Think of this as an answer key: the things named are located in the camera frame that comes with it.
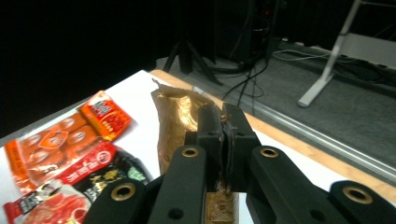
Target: wooden table edge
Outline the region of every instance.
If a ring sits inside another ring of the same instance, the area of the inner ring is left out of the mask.
[[[169,83],[171,86],[190,90],[192,85],[180,80],[172,75],[162,71],[162,70],[153,70],[150,72],[155,77],[162,79]],[[221,108],[222,101],[210,94],[209,97]],[[269,137],[275,139],[276,141],[282,143],[283,145],[290,147],[297,152],[303,154],[307,158],[316,161],[325,167],[335,171],[337,174],[344,176],[350,180],[359,182],[370,189],[374,190],[376,193],[381,195],[383,198],[396,203],[396,188],[385,183],[384,181],[368,175],[362,170],[345,163],[344,161],[340,161],[335,157],[311,146],[307,143],[297,139],[296,137],[284,133],[279,129],[275,128],[272,125],[269,125],[262,120],[256,119],[255,117],[246,113],[247,120],[250,123],[250,126]]]

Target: food package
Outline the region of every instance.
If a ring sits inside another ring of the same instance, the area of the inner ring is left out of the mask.
[[[152,180],[139,159],[110,142],[99,142],[44,185],[16,202],[6,203],[8,223],[82,223],[102,190],[123,178],[134,178],[144,184]]]
[[[151,97],[156,105],[160,122],[158,160],[161,174],[164,174],[175,150],[184,145],[186,132],[197,132],[198,108],[213,102],[198,92],[155,82],[158,84],[158,90],[153,91]],[[238,204],[237,193],[225,189],[207,193],[205,222],[238,223]]]
[[[51,180],[102,139],[113,141],[131,121],[108,95],[99,91],[68,118],[6,143],[10,170],[21,192]]]

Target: tripod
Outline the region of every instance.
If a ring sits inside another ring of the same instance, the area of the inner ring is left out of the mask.
[[[206,65],[205,61],[199,54],[198,50],[194,47],[194,45],[188,40],[188,32],[187,32],[187,15],[186,12],[188,10],[188,1],[186,0],[172,0],[173,5],[173,20],[174,24],[177,27],[177,42],[173,46],[172,51],[163,67],[163,71],[169,72],[172,67],[173,62],[175,61],[176,56],[178,55],[178,59],[180,62],[180,70],[184,74],[188,74],[192,71],[192,56],[201,66],[204,74],[211,80],[212,82],[222,85],[213,73],[210,71],[209,67]]]

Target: brown packet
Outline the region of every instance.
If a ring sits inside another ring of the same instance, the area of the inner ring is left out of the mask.
[[[161,174],[166,173],[173,153],[184,145],[186,132],[197,132],[198,108],[213,101],[196,91],[183,90],[160,84],[151,93],[160,122],[158,161]],[[205,223],[238,223],[238,194],[219,189],[206,194]]]

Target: floor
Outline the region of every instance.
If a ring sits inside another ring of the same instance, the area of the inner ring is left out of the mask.
[[[323,49],[281,43],[268,67],[249,81],[243,94],[241,85],[224,101],[396,186],[395,71],[343,57],[333,70],[334,79],[311,106],[299,107],[298,100],[321,75],[328,54]],[[158,60],[157,68],[162,69],[166,60]],[[222,59],[206,63],[236,67]],[[258,61],[251,75],[264,67],[264,60]],[[215,73],[223,83],[219,86],[196,63],[190,74],[182,74],[178,59],[169,73],[219,98],[248,75]]]

